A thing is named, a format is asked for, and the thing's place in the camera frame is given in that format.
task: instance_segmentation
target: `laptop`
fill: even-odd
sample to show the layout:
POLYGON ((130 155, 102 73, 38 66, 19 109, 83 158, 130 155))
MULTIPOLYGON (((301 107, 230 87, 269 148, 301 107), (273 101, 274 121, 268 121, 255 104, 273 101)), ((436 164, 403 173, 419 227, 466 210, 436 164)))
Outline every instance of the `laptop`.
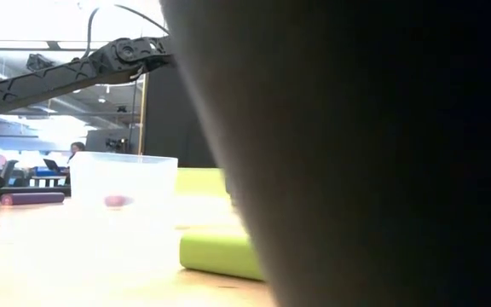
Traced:
POLYGON ((54 171, 56 174, 61 174, 60 167, 56 164, 56 161, 51 159, 43 159, 43 161, 49 170, 54 171))

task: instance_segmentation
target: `robotic arm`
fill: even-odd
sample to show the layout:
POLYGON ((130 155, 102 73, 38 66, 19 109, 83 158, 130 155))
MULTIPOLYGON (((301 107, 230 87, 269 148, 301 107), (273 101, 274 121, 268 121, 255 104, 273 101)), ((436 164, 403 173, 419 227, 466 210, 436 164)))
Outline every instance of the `robotic arm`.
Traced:
POLYGON ((91 55, 15 78, 0 79, 0 114, 94 84, 124 84, 171 64, 165 38, 120 38, 91 55))

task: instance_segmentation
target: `lime green block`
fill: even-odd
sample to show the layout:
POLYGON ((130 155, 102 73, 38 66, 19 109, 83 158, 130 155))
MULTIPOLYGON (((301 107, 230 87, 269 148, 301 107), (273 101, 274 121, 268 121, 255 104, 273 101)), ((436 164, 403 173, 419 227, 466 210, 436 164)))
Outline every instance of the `lime green block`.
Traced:
POLYGON ((241 232, 188 232, 179 260, 187 269, 264 281, 249 237, 241 232))
POLYGON ((180 168, 177 170, 176 193, 228 197, 221 169, 180 168))

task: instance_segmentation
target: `desk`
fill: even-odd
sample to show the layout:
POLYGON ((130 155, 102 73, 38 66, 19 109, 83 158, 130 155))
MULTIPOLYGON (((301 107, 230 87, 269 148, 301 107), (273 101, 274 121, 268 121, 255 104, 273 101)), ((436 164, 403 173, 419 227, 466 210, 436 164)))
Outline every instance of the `desk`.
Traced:
POLYGON ((30 187, 57 187, 66 181, 65 176, 34 176, 30 179, 30 187))
POLYGON ((240 226, 228 206, 193 200, 170 222, 69 200, 0 210, 0 306, 275 306, 263 283, 182 269, 180 229, 240 226))

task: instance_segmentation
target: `wall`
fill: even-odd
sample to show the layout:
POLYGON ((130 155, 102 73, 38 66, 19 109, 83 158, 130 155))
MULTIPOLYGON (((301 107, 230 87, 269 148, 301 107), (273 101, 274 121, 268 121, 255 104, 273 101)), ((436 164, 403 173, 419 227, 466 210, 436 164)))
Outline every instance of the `wall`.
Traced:
POLYGON ((178 158, 181 167, 216 167, 176 68, 149 74, 146 103, 143 154, 178 158))
POLYGON ((130 154, 137 154, 139 129, 132 129, 132 135, 130 138, 130 129, 104 129, 104 130, 92 130, 86 137, 86 150, 94 152, 106 152, 106 139, 129 139, 130 154))
POLYGON ((46 140, 37 131, 24 125, 0 120, 0 148, 2 150, 69 151, 72 142, 84 142, 83 137, 46 140))

